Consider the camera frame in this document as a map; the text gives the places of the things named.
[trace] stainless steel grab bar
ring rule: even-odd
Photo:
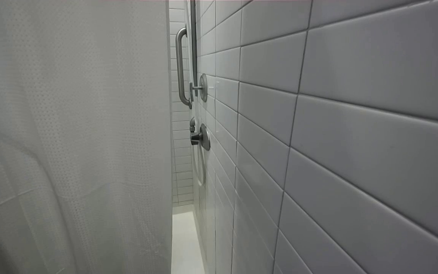
[[[184,37],[184,35],[187,35],[187,29],[181,28],[175,36],[175,49],[177,50],[177,75],[179,78],[179,98],[182,103],[189,107],[189,109],[192,109],[192,103],[190,102],[190,99],[186,98],[184,87],[184,59],[182,56],[182,37]]]

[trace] shower floor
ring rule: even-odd
[[[174,208],[182,213],[172,216],[172,274],[205,274],[192,210],[193,206]]]

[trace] white shower curtain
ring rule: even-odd
[[[0,273],[170,273],[167,8],[0,0]]]

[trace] tiled shower wall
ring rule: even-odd
[[[438,0],[197,5],[207,272],[438,273]]]
[[[169,2],[170,17],[170,65],[172,68],[172,202],[173,206],[192,204],[192,159],[190,154],[189,109],[179,99],[177,82],[177,52],[175,35],[185,26],[184,2]],[[188,80],[188,50],[186,38],[182,40],[184,55],[184,79]]]

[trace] shower stall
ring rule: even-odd
[[[0,274],[170,273],[438,274],[438,0],[0,0]]]

